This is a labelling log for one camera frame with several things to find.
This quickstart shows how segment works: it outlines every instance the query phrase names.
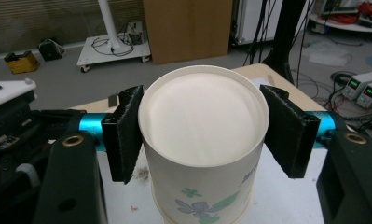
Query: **screw hole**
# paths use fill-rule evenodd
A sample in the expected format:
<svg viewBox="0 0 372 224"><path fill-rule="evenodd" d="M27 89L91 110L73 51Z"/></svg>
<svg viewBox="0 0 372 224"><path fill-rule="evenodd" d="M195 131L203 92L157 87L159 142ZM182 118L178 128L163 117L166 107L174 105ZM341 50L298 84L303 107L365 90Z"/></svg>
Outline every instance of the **screw hole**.
<svg viewBox="0 0 372 224"><path fill-rule="evenodd" d="M366 143L366 139L364 137L362 137L361 135L355 134L355 133L348 133L345 135L345 138L356 144Z"/></svg>
<svg viewBox="0 0 372 224"><path fill-rule="evenodd" d="M81 135L75 135L75 136L70 136L63 140L63 145L66 147L73 147L77 146L78 144L82 143L84 140L83 136Z"/></svg>

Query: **yellow object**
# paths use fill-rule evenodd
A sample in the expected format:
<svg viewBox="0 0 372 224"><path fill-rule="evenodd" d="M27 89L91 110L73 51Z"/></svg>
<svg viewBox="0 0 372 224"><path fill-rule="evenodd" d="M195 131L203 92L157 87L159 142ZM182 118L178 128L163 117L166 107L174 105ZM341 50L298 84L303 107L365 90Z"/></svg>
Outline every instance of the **yellow object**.
<svg viewBox="0 0 372 224"><path fill-rule="evenodd" d="M5 61L13 74L33 72L40 65L30 50L25 51L22 55L9 53L5 57Z"/></svg>

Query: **white pole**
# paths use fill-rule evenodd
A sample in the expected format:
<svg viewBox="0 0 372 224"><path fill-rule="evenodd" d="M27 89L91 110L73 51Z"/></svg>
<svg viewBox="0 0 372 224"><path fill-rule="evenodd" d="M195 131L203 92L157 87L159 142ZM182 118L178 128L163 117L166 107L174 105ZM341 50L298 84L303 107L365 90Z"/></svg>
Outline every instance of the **white pole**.
<svg viewBox="0 0 372 224"><path fill-rule="evenodd" d="M110 11L110 6L107 0L99 0L99 7L103 15L104 25L106 26L107 35L109 36L108 47L113 48L114 51L119 49L119 40L116 33L116 28L113 23L113 17Z"/></svg>

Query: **wall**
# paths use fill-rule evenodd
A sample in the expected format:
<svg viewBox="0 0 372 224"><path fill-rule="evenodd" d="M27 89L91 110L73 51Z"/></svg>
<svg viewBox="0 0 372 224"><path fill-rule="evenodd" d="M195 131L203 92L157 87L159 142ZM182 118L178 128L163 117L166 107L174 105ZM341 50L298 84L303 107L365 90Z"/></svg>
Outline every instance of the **wall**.
<svg viewBox="0 0 372 224"><path fill-rule="evenodd" d="M118 32L129 21L143 21L142 0L109 0ZM60 44L106 35L98 0L1 0L0 54L35 49L43 38Z"/></svg>

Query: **blue cylinder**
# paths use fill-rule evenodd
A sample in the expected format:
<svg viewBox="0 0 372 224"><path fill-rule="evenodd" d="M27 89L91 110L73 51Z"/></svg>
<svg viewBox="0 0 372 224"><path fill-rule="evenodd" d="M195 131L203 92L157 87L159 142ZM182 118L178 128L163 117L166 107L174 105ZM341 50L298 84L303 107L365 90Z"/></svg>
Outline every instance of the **blue cylinder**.
<svg viewBox="0 0 372 224"><path fill-rule="evenodd" d="M310 115L316 116L318 119L320 119L320 125L319 125L319 129L317 130L316 139L319 139L319 137L325 135L325 133L328 130L336 129L336 124L333 118L331 117L331 115L327 113L327 111L307 111L307 113ZM314 142L313 148L322 148L322 147L324 146L322 146L321 144L317 142Z"/></svg>
<svg viewBox="0 0 372 224"><path fill-rule="evenodd" d="M97 151L106 151L103 143L102 120L106 117L106 113L87 113L81 119L78 130L89 132L93 137L99 140Z"/></svg>

